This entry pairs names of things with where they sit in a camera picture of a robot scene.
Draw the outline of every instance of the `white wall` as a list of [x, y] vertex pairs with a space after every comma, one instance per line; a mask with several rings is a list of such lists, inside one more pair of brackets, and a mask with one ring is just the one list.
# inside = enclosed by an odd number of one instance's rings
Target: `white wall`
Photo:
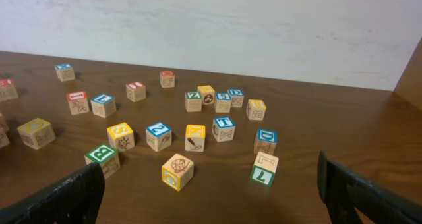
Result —
[[0, 0], [0, 50], [392, 90], [421, 0]]

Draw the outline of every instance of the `number block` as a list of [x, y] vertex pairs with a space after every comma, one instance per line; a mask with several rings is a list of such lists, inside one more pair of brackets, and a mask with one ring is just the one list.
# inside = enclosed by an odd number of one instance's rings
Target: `number block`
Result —
[[126, 96], [133, 102], [146, 98], [146, 87], [140, 82], [126, 84]]
[[105, 179], [120, 168], [119, 152], [106, 144], [101, 144], [85, 154], [85, 161], [87, 165], [92, 162], [99, 163]]
[[246, 115], [250, 120], [263, 120], [266, 106], [260, 99], [250, 99], [246, 108]]
[[24, 144], [37, 150], [55, 140], [51, 123], [39, 118], [19, 126], [18, 131]]
[[5, 132], [9, 131], [9, 126], [7, 126], [6, 118], [1, 113], [0, 113], [0, 127], [3, 128]]
[[158, 122], [146, 128], [146, 143], [158, 152], [171, 145], [171, 128]]
[[251, 180], [271, 187], [274, 176], [276, 175], [277, 164], [277, 157], [259, 152], [253, 164]]
[[180, 191], [193, 177], [193, 167], [193, 161], [175, 154], [162, 166], [162, 180], [168, 186]]
[[121, 123], [107, 128], [110, 145], [119, 152], [124, 152], [135, 146], [133, 130], [127, 123]]
[[160, 84], [163, 88], [174, 87], [175, 85], [175, 75], [172, 71], [162, 71], [160, 72]]
[[243, 91], [240, 89], [229, 89], [227, 92], [231, 96], [231, 107], [241, 108], [245, 98]]
[[0, 127], [0, 148], [10, 144], [9, 139], [7, 138], [6, 131]]
[[18, 98], [18, 92], [12, 79], [0, 80], [0, 101]]
[[185, 108], [188, 112], [197, 112], [202, 110], [202, 96], [199, 92], [186, 92]]
[[75, 79], [75, 72], [73, 72], [73, 66], [70, 63], [56, 65], [55, 71], [62, 82]]
[[228, 93], [217, 93], [214, 109], [217, 113], [229, 113], [231, 107], [231, 97]]
[[235, 136], [235, 123], [230, 117], [214, 118], [212, 122], [212, 134], [217, 142], [225, 142], [233, 140]]
[[257, 154], [258, 152], [264, 152], [266, 154], [272, 155], [274, 154], [274, 150], [276, 149], [277, 145], [277, 132], [266, 130], [266, 129], [258, 129], [256, 134], [255, 143], [253, 146], [253, 152]]
[[92, 112], [103, 118], [107, 118], [116, 112], [116, 101], [114, 96], [101, 94], [91, 99]]
[[88, 96], [85, 92], [73, 92], [67, 94], [67, 102], [71, 108], [72, 115], [78, 115], [90, 111]]
[[203, 152], [205, 147], [205, 126], [187, 125], [185, 150], [190, 152]]
[[202, 97], [202, 104], [209, 105], [214, 102], [214, 97], [216, 96], [216, 91], [212, 86], [198, 86], [198, 92]]

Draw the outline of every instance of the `wooden table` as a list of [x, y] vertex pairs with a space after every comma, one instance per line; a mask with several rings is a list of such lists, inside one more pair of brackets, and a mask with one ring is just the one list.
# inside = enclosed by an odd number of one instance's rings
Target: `wooden table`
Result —
[[[72, 63], [76, 80], [60, 82], [54, 65]], [[15, 80], [19, 99], [0, 104], [11, 127], [11, 145], [0, 149], [0, 208], [85, 166], [84, 154], [107, 142], [106, 128], [121, 122], [136, 131], [135, 148], [121, 154], [121, 168], [106, 180], [97, 223], [329, 223], [317, 189], [320, 150], [328, 158], [422, 204], [422, 114], [392, 92], [328, 86], [191, 70], [174, 70], [176, 87], [160, 86], [161, 68], [0, 52], [0, 70]], [[146, 84], [146, 100], [126, 98], [125, 84]], [[200, 85], [217, 92], [242, 88], [245, 99], [263, 99], [263, 121], [232, 109], [234, 140], [216, 143], [211, 105], [188, 113], [184, 93]], [[116, 97], [117, 112], [103, 119], [72, 116], [66, 93], [85, 90]], [[36, 117], [52, 123], [57, 139], [40, 150], [25, 146], [17, 126]], [[160, 152], [145, 141], [145, 128], [163, 121], [173, 144]], [[187, 124], [206, 125], [205, 151], [185, 152]], [[258, 128], [278, 131], [280, 158], [271, 188], [249, 180]], [[161, 166], [174, 153], [195, 163], [181, 192], [161, 181]]]

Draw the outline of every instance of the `wooden block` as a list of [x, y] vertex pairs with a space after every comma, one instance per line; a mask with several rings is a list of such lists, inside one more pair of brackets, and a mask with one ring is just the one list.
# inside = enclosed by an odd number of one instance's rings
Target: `wooden block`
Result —
[[258, 129], [256, 134], [255, 143], [253, 146], [253, 152], [264, 152], [266, 154], [272, 155], [274, 154], [274, 150], [276, 149], [277, 145], [277, 132], [266, 130], [266, 129]]
[[107, 118], [116, 112], [116, 101], [114, 96], [101, 94], [91, 99], [92, 112], [103, 118]]
[[231, 97], [228, 93], [217, 93], [214, 109], [217, 113], [229, 113], [231, 108]]
[[233, 137], [235, 136], [235, 129], [235, 123], [228, 116], [214, 118], [212, 122], [212, 134], [216, 138], [217, 142], [233, 140]]
[[241, 108], [245, 98], [243, 91], [241, 89], [229, 89], [227, 92], [231, 96], [231, 107]]
[[18, 98], [18, 92], [12, 79], [0, 80], [0, 101]]
[[185, 150], [190, 152], [203, 152], [205, 147], [205, 126], [187, 125]]
[[119, 152], [106, 144], [101, 144], [85, 154], [85, 161], [87, 165], [92, 162], [99, 163], [103, 169], [105, 179], [120, 168]]
[[24, 144], [37, 150], [55, 140], [51, 123], [39, 118], [19, 126], [18, 131]]
[[107, 134], [110, 145], [119, 152], [124, 152], [135, 146], [133, 131], [127, 123], [109, 127]]
[[202, 96], [199, 92], [186, 92], [185, 108], [188, 112], [197, 112], [202, 110]]
[[88, 96], [85, 92], [73, 92], [67, 94], [67, 102], [71, 108], [72, 115], [78, 115], [90, 111]]
[[174, 87], [175, 84], [175, 75], [172, 71], [162, 71], [160, 72], [160, 84], [163, 88]]
[[171, 128], [158, 122], [146, 128], [146, 143], [158, 152], [171, 145]]
[[0, 127], [3, 128], [5, 132], [9, 131], [9, 126], [7, 126], [6, 118], [1, 113], [0, 113]]
[[57, 73], [57, 77], [62, 82], [75, 79], [75, 72], [73, 72], [73, 67], [70, 63], [56, 65], [55, 71]]
[[6, 131], [0, 127], [0, 148], [10, 144], [9, 139], [7, 138]]
[[259, 152], [253, 164], [251, 180], [270, 187], [276, 175], [278, 158]]
[[266, 106], [260, 99], [250, 99], [246, 108], [246, 115], [250, 120], [263, 120]]
[[126, 96], [133, 102], [146, 98], [146, 86], [140, 82], [126, 84]]
[[175, 154], [162, 166], [162, 180], [168, 186], [180, 191], [193, 177], [193, 167], [193, 161]]
[[216, 96], [216, 91], [212, 86], [198, 86], [198, 92], [202, 96], [202, 104], [209, 105], [214, 102], [214, 97]]

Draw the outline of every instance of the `wooden cube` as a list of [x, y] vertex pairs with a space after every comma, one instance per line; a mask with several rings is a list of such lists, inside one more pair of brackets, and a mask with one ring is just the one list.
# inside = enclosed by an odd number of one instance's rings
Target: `wooden cube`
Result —
[[216, 91], [213, 89], [212, 86], [198, 86], [198, 92], [202, 97], [203, 105], [209, 105], [214, 102], [214, 96], [216, 95]]
[[203, 152], [205, 147], [205, 126], [187, 125], [185, 150], [190, 152]]
[[277, 132], [266, 130], [266, 129], [258, 129], [256, 134], [255, 143], [253, 146], [253, 152], [264, 152], [266, 154], [272, 155], [274, 154], [274, 150], [276, 149], [277, 145]]
[[57, 73], [57, 77], [62, 82], [75, 79], [75, 72], [73, 72], [73, 67], [70, 63], [56, 65], [55, 71]]
[[188, 112], [197, 112], [202, 110], [202, 96], [199, 92], [186, 92], [185, 108]]
[[158, 152], [171, 145], [171, 128], [158, 122], [146, 128], [146, 143]]
[[171, 71], [162, 71], [160, 72], [160, 84], [163, 88], [174, 87], [175, 84], [175, 75]]
[[260, 99], [250, 99], [246, 108], [246, 115], [250, 120], [263, 120], [266, 106]]
[[88, 96], [85, 92], [73, 92], [67, 94], [67, 102], [71, 108], [72, 115], [78, 115], [90, 111]]
[[107, 118], [116, 112], [116, 101], [114, 96], [101, 94], [91, 99], [92, 112], [103, 118]]
[[162, 166], [162, 180], [168, 186], [180, 191], [193, 177], [193, 167], [193, 161], [175, 154]]
[[124, 152], [135, 146], [133, 131], [127, 123], [109, 127], [107, 134], [110, 145], [119, 152]]
[[228, 93], [217, 93], [214, 109], [217, 113], [229, 113], [231, 108], [231, 97]]
[[18, 92], [12, 79], [0, 80], [0, 101], [18, 98]]
[[233, 137], [235, 136], [235, 129], [235, 123], [228, 116], [214, 118], [212, 122], [212, 134], [216, 138], [217, 142], [233, 140]]
[[126, 96], [133, 102], [146, 98], [146, 87], [140, 82], [126, 84]]
[[106, 144], [101, 144], [85, 154], [85, 161], [87, 165], [92, 162], [99, 163], [105, 179], [120, 168], [119, 152]]
[[0, 127], [0, 148], [10, 144], [9, 139], [7, 138], [6, 131]]
[[253, 164], [251, 180], [270, 187], [276, 175], [278, 158], [259, 152]]
[[55, 140], [51, 123], [39, 118], [19, 126], [18, 131], [24, 144], [37, 150]]
[[9, 131], [9, 126], [7, 126], [6, 118], [1, 113], [0, 113], [0, 127], [3, 128], [5, 132]]
[[231, 107], [241, 108], [243, 105], [243, 99], [245, 98], [244, 93], [241, 89], [229, 89], [227, 91], [231, 96]]

